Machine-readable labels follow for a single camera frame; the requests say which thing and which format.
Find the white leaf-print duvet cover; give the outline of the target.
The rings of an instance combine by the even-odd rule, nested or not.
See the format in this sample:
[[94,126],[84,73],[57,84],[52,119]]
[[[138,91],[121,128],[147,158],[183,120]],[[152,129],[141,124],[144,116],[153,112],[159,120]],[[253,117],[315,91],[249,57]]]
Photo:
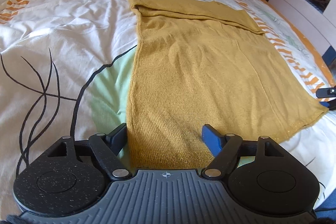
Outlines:
[[[312,45],[263,0],[197,0],[245,11],[302,87],[333,82]],[[13,182],[61,136],[126,123],[138,44],[128,0],[1,0],[1,217],[17,214]],[[318,204],[335,189],[335,112],[280,142],[315,174]]]

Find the mustard yellow knit sweater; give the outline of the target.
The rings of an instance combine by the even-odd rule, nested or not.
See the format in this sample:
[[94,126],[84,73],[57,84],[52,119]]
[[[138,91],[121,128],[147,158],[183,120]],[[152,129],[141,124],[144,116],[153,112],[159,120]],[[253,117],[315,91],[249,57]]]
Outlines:
[[205,124],[283,142],[327,113],[245,11],[215,1],[128,1],[138,34],[126,107],[132,166],[206,166]]

